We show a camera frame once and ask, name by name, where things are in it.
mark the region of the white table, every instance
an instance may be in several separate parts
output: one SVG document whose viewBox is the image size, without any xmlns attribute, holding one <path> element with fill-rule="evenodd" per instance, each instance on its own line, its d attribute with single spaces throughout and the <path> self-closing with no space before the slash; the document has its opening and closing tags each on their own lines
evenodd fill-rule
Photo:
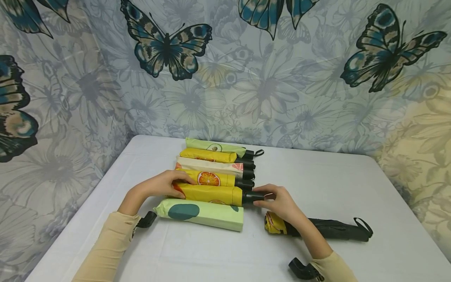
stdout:
<svg viewBox="0 0 451 282">
<path fill-rule="evenodd" d="M 257 151 L 262 147 L 245 145 Z M 135 184 L 173 169 L 183 139 L 139 135 L 132 139 L 27 282 L 69 282 L 93 246 L 109 213 Z M 361 282 L 449 282 L 451 265 L 370 157 L 263 148 L 255 158 L 256 185 L 285 186 L 309 216 L 374 230 L 368 243 L 331 241 Z M 160 199 L 150 198 L 144 216 Z M 138 229 L 116 281 L 298 281 L 288 263 L 310 256 L 303 242 L 269 235 L 265 210 L 245 209 L 241 233 L 190 222 L 157 219 Z"/>
</svg>

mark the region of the floral fabric backdrop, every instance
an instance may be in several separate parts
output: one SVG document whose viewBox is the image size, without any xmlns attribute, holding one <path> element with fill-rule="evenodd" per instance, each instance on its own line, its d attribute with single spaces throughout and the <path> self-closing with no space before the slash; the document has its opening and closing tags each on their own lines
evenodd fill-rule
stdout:
<svg viewBox="0 0 451 282">
<path fill-rule="evenodd" d="M 39 128 L 0 163 L 0 281 L 27 276 L 133 134 L 372 156 L 451 260 L 451 2 L 298 2 L 268 22 L 245 0 L 69 0 L 70 23 L 37 4 L 36 34 L 2 21 Z M 374 26 L 399 28 L 382 51 Z"/>
<path fill-rule="evenodd" d="M 0 5 L 0 56 L 13 57 L 21 69 L 16 82 L 24 88 L 22 101 L 29 96 L 30 102 L 20 110 L 39 125 L 36 144 L 10 161 L 0 158 L 2 282 L 25 280 L 131 137 L 124 93 L 100 53 L 83 2 L 69 1 L 70 24 L 35 3 L 53 39 L 19 30 Z M 3 127 L 14 111 L 2 98 L 15 92 L 5 83 L 4 67 L 0 63 L 0 157 L 7 141 L 17 140 Z"/>
</svg>

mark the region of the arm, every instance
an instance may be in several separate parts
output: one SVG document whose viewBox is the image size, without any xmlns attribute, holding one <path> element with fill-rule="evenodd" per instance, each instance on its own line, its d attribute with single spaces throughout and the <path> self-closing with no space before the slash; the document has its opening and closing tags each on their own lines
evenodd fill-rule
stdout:
<svg viewBox="0 0 451 282">
<path fill-rule="evenodd" d="M 165 171 L 134 186 L 126 194 L 117 212 L 106 220 L 99 238 L 75 274 L 72 282 L 112 282 L 122 255 L 130 245 L 139 222 L 138 210 L 150 196 L 169 195 L 184 198 L 172 188 L 172 182 L 195 182 L 184 171 Z"/>
<path fill-rule="evenodd" d="M 267 184 L 254 191 L 268 192 L 267 200 L 255 201 L 257 207 L 267 208 L 290 223 L 303 238 L 313 260 L 311 265 L 323 276 L 324 282 L 357 282 L 352 270 L 335 253 L 314 224 L 304 215 L 285 187 Z"/>
</svg>

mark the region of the butterfly wing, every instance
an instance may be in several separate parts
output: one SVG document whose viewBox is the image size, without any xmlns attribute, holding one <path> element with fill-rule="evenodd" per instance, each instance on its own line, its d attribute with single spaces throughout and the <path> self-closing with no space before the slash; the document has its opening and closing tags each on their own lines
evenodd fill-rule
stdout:
<svg viewBox="0 0 451 282">
<path fill-rule="evenodd" d="M 168 54 L 169 71 L 174 80 L 190 79 L 198 70 L 197 59 L 203 56 L 205 47 L 212 39 L 212 27 L 196 24 L 185 28 L 171 38 Z"/>
<path fill-rule="evenodd" d="M 309 44 L 312 41 L 312 37 L 307 26 L 301 22 L 299 29 L 293 29 L 291 22 L 290 17 L 281 17 L 277 37 L 282 40 L 286 39 L 289 44 L 297 44 L 299 41 Z"/>
<path fill-rule="evenodd" d="M 383 86 L 385 86 L 385 84 L 393 81 L 396 77 L 398 77 L 404 65 L 412 65 L 416 63 L 426 52 L 433 48 L 437 48 L 446 36 L 447 34 L 445 32 L 436 31 L 415 37 L 408 44 L 402 47 L 396 62 L 391 68 L 384 69 L 384 75 L 378 76 L 375 83 L 383 83 Z"/>
<path fill-rule="evenodd" d="M 210 47 L 206 59 L 199 65 L 198 77 L 207 87 L 229 89 L 251 61 L 253 52 L 240 46 L 227 53 Z"/>
<path fill-rule="evenodd" d="M 36 120 L 19 111 L 30 102 L 22 73 L 14 57 L 0 55 L 0 162 L 8 162 L 37 144 Z"/>
<path fill-rule="evenodd" d="M 291 14 L 293 27 L 298 27 L 301 17 L 308 12 L 319 0 L 286 0 L 286 7 Z"/>
<path fill-rule="evenodd" d="M 426 52 L 437 48 L 446 36 L 443 31 L 435 31 L 415 37 L 402 48 L 399 63 L 404 65 L 416 63 Z"/>
<path fill-rule="evenodd" d="M 69 0 L 37 0 L 42 5 L 57 13 L 62 19 L 70 23 L 67 17 L 67 2 Z"/>
<path fill-rule="evenodd" d="M 153 77 L 158 77 L 165 62 L 163 35 L 156 24 L 129 0 L 121 1 L 130 36 L 138 41 L 135 56 L 142 69 Z"/>
<path fill-rule="evenodd" d="M 356 46 L 361 51 L 349 58 L 340 77 L 356 87 L 377 76 L 370 92 L 382 90 L 389 78 L 394 79 L 391 68 L 399 41 L 400 28 L 395 12 L 388 5 L 379 4 L 357 40 Z"/>
<path fill-rule="evenodd" d="M 53 36 L 43 23 L 33 0 L 2 0 L 0 6 L 19 30 Z"/>
<path fill-rule="evenodd" d="M 284 0 L 239 0 L 239 16 L 248 24 L 268 31 L 274 40 L 283 4 Z"/>
</svg>

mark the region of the beige sleeve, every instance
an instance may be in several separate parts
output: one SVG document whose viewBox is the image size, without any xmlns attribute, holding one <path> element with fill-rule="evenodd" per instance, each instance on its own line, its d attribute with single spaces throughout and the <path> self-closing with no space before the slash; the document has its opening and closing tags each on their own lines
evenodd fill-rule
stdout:
<svg viewBox="0 0 451 282">
<path fill-rule="evenodd" d="M 111 213 L 72 282 L 113 282 L 119 261 L 140 219 L 139 215 Z"/>
<path fill-rule="evenodd" d="M 357 282 L 346 262 L 333 252 L 325 259 L 312 259 L 312 266 L 323 276 L 322 282 Z"/>
</svg>

